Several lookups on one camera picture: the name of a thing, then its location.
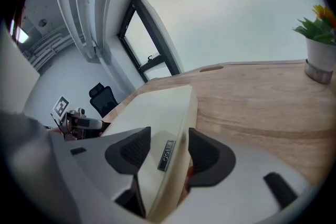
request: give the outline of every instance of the yellow flower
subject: yellow flower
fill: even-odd
[[[317,17],[321,19],[322,16],[324,15],[324,8],[321,5],[315,5],[314,9],[315,10],[313,10],[313,12],[315,12]]]
[[[336,30],[336,17],[334,13],[328,9],[328,7],[323,8],[321,5],[315,5],[313,10],[319,19],[326,18],[331,23],[331,27]]]

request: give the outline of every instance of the ceiling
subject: ceiling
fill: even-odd
[[[76,1],[70,2],[71,10],[76,10]],[[41,20],[46,20],[45,26],[40,26]],[[28,34],[29,39],[24,47],[29,48],[42,37],[56,28],[64,25],[57,0],[26,0],[23,13],[22,29]]]

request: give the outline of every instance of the white flower pot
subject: white flower pot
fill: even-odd
[[[336,63],[336,46],[306,38],[308,63],[320,70],[332,72]]]

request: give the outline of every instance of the green leaves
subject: green leaves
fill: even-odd
[[[332,45],[333,39],[334,39],[334,35],[332,33],[326,33],[326,34],[313,37],[313,40],[324,43],[324,44],[329,44],[329,45]]]
[[[327,18],[322,20],[316,19],[315,22],[304,18],[304,21],[300,21],[303,26],[298,26],[293,30],[304,35],[308,39],[312,39],[328,45],[336,45],[336,35],[333,33],[331,23]]]
[[[307,31],[307,29],[305,29],[303,26],[298,26],[297,28],[294,28],[293,30],[294,30],[295,32],[298,32],[298,33],[304,35],[305,37],[309,38],[309,37],[308,37],[308,33],[307,33],[308,31]]]
[[[305,21],[301,21],[299,20],[303,26],[307,29],[307,33],[309,35],[309,38],[313,38],[314,36],[317,35],[322,35],[323,31],[320,27],[318,27],[317,25],[315,25],[313,22],[311,22],[310,20],[304,18]]]

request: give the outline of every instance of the metal pot base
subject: metal pot base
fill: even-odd
[[[333,73],[333,71],[324,71],[312,66],[308,63],[308,60],[306,60],[306,63],[304,64],[304,71],[309,78],[321,84],[328,84],[331,81]]]

